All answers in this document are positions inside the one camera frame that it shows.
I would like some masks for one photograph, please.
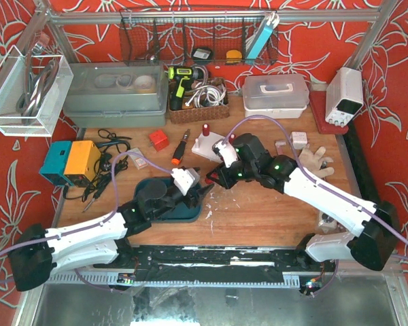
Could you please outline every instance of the white power supply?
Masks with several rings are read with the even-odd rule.
[[[344,127],[362,107],[361,72],[340,68],[326,89],[325,120]]]

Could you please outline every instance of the screwdriver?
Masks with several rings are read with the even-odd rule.
[[[178,144],[177,148],[175,149],[174,155],[172,156],[172,160],[171,160],[172,164],[178,165],[182,161],[184,150],[186,149],[186,142],[188,141],[189,135],[190,135],[190,129],[186,130],[186,132],[183,135],[182,140],[180,141],[180,144]]]

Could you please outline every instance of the yellow box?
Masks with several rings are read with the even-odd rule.
[[[64,175],[76,186],[87,187],[95,178],[101,153],[93,141],[74,141]]]

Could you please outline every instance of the plastic storage box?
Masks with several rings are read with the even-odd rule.
[[[12,63],[12,68],[0,86],[0,132],[5,136],[14,137],[51,137],[73,79],[68,62],[60,54],[33,56],[33,68],[36,73],[39,73],[50,60],[58,61],[59,66],[52,87],[45,95],[37,114],[23,117],[17,112],[16,103],[24,89],[25,57],[16,47],[12,47],[10,53],[5,60]]]
[[[162,65],[71,64],[64,114],[80,128],[156,127],[166,123],[168,81]]]
[[[307,84],[299,74],[246,77],[242,90],[246,117],[297,118],[309,103]]]

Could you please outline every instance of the beige glove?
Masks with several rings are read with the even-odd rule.
[[[313,154],[310,151],[310,144],[307,144],[299,155],[299,160],[301,164],[307,168],[308,171],[313,173],[315,176],[323,179],[329,175],[334,174],[334,168],[323,168],[322,170],[320,167],[324,164],[332,163],[334,160],[332,158],[324,158],[323,155],[325,154],[325,147],[321,146],[319,149]]]

